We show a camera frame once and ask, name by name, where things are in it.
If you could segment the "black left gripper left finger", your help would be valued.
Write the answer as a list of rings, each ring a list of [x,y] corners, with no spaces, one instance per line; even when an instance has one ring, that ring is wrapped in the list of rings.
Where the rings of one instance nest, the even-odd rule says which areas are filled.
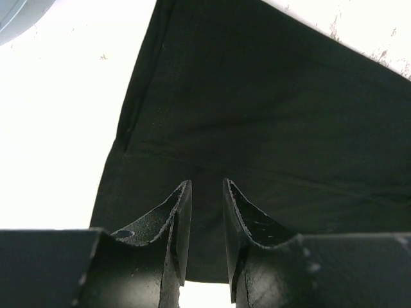
[[[2,230],[2,307],[177,307],[184,285],[192,186],[108,233]]]

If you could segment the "black t shirt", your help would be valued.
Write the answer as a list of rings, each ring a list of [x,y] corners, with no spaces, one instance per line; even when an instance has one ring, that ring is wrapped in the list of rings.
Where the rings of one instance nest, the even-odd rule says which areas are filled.
[[[410,82],[262,1],[157,1],[91,226],[193,190],[186,278],[225,283],[223,181],[297,233],[410,230]]]

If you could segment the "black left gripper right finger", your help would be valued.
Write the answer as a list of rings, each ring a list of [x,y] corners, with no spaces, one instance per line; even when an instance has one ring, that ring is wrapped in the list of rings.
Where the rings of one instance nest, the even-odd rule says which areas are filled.
[[[298,234],[223,182],[236,307],[409,307],[410,234]]]

